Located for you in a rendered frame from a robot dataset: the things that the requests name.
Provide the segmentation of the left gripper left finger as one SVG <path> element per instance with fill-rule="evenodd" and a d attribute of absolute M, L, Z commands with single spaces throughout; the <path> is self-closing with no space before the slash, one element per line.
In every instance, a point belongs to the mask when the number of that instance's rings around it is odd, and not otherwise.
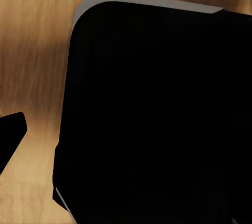
<path fill-rule="evenodd" d="M 0 117 L 0 175 L 27 132 L 24 114 Z"/>

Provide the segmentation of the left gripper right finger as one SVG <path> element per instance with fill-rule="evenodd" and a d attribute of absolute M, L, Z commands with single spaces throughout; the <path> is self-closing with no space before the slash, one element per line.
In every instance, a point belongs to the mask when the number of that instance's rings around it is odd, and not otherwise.
<path fill-rule="evenodd" d="M 252 154 L 252 114 L 241 111 L 236 121 L 235 130 Z"/>

